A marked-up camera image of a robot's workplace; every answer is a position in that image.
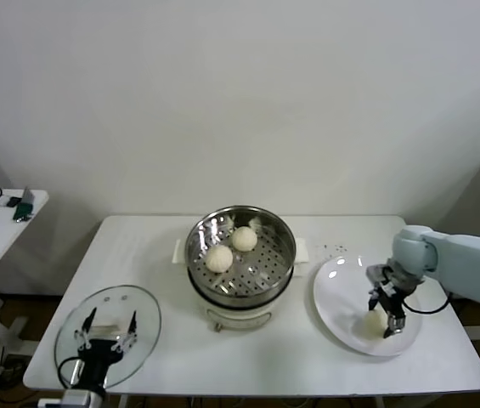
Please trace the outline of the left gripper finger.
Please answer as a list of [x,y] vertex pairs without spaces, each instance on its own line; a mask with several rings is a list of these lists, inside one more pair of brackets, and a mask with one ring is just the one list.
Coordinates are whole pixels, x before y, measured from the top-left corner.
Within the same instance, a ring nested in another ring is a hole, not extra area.
[[116,335],[115,344],[111,349],[115,352],[128,352],[137,342],[137,312],[134,311],[127,326],[127,331]]
[[91,313],[88,315],[88,317],[86,317],[85,320],[83,321],[82,327],[74,331],[74,338],[76,339],[78,349],[91,348],[89,332],[91,330],[96,312],[97,312],[97,309],[93,308]]

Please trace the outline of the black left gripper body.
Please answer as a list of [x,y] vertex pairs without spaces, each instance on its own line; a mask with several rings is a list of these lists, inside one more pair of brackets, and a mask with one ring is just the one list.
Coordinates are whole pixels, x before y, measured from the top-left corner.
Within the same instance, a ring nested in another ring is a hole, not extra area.
[[85,390],[104,390],[110,367],[123,358],[123,351],[116,341],[93,339],[89,346],[82,345],[77,350],[77,357],[82,361],[82,370],[77,383],[72,387]]

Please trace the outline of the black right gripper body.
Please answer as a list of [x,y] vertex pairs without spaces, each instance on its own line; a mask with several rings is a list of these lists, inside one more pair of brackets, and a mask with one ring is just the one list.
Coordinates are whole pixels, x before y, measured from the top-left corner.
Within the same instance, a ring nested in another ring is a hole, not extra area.
[[377,288],[379,304],[394,317],[405,317],[403,308],[404,300],[412,294],[411,290],[403,290],[393,285],[379,286]]

